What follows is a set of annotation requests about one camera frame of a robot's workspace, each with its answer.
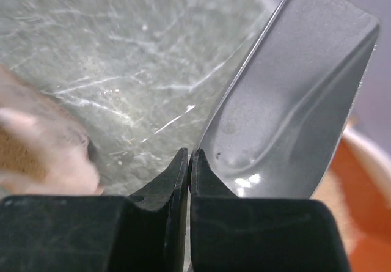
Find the pink cat litter bag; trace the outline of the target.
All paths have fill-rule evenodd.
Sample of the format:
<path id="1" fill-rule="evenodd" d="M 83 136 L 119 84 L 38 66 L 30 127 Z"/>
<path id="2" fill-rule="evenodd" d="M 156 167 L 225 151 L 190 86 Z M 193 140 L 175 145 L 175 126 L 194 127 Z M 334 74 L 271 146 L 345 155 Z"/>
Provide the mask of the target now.
<path id="1" fill-rule="evenodd" d="M 100 195 L 87 130 L 1 67 L 1 186 L 13 194 Z"/>

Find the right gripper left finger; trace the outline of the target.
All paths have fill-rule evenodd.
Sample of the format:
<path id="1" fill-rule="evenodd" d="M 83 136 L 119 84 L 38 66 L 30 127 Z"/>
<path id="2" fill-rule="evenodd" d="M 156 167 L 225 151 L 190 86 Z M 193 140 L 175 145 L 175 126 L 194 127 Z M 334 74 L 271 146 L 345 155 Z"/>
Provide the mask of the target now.
<path id="1" fill-rule="evenodd" d="M 9 196 L 2 271 L 182 271 L 188 151 L 129 196 Z"/>

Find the metal litter scoop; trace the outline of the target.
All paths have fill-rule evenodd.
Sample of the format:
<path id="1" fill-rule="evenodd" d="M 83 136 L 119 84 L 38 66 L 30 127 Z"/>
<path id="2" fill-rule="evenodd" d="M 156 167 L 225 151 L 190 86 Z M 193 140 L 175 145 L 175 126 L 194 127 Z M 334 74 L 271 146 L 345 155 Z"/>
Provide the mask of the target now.
<path id="1" fill-rule="evenodd" d="M 212 191 L 306 199 L 335 154 L 379 35 L 347 0 L 282 0 L 193 154 Z"/>

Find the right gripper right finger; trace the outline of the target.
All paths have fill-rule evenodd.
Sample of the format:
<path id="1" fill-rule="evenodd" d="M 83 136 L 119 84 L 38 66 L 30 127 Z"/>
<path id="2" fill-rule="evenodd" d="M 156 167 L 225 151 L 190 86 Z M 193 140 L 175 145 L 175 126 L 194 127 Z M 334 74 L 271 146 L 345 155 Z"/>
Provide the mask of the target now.
<path id="1" fill-rule="evenodd" d="M 191 157 L 194 271 L 349 271 L 334 217 L 318 200 L 236 196 L 203 150 Z"/>

